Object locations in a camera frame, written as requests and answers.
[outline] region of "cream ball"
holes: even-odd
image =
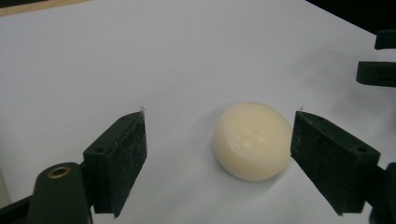
[[[291,127],[268,105],[231,106],[220,116],[213,140],[221,166],[243,180],[264,180],[290,162]]]

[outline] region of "brass insert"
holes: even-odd
[[[61,178],[65,175],[69,174],[70,171],[72,171],[72,169],[68,166],[56,167],[53,170],[51,170],[49,173],[47,173],[47,177],[50,179]]]

